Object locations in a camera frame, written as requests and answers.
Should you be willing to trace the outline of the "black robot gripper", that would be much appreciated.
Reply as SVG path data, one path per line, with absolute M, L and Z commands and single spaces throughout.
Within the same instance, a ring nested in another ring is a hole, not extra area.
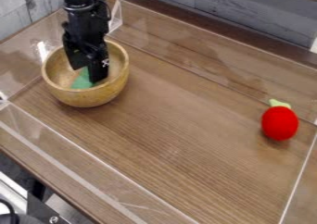
M 66 5 L 63 8 L 69 17 L 62 24 L 63 46 L 70 65 L 74 70 L 89 65 L 90 81 L 98 83 L 109 76 L 109 49 L 105 42 L 111 20 L 109 5 Z

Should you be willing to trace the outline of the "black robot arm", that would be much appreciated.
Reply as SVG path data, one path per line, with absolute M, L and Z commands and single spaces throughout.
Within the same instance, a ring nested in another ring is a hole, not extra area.
M 86 68 L 97 83 L 109 76 L 109 34 L 111 12 L 106 0 L 63 0 L 69 19 L 62 23 L 63 48 L 74 70 Z

